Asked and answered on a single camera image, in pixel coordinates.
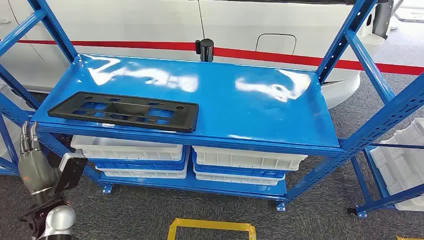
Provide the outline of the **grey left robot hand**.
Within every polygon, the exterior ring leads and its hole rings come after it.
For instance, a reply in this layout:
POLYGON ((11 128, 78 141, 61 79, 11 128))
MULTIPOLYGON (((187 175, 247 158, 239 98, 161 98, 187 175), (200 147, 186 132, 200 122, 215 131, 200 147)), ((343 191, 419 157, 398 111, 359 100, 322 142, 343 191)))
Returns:
POLYGON ((29 125, 26 120, 20 133, 18 172, 31 195, 52 188, 59 179, 59 170, 50 165, 41 150, 36 128, 36 122, 29 125))

